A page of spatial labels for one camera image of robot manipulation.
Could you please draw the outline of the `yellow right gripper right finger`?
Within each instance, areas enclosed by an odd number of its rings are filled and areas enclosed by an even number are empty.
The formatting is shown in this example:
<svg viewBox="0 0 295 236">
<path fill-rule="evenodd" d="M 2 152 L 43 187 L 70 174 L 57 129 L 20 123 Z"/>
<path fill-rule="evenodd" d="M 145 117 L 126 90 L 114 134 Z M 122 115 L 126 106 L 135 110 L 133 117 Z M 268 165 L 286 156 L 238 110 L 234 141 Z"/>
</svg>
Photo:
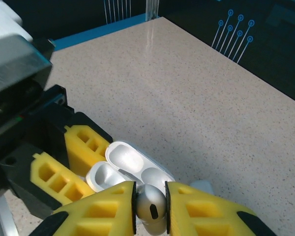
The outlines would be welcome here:
<svg viewBox="0 0 295 236">
<path fill-rule="evenodd" d="M 165 183 L 171 236 L 273 236 L 251 209 L 194 187 Z"/>
</svg>

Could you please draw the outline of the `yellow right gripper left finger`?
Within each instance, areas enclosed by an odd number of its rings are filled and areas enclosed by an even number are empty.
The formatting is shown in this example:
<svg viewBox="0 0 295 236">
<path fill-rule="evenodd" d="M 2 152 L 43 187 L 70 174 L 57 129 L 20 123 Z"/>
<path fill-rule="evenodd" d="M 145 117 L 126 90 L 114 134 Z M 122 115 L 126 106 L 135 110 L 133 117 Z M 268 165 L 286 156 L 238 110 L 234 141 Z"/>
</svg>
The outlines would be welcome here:
<svg viewBox="0 0 295 236">
<path fill-rule="evenodd" d="M 124 181 L 55 210 L 34 236 L 134 236 L 136 183 Z"/>
</svg>

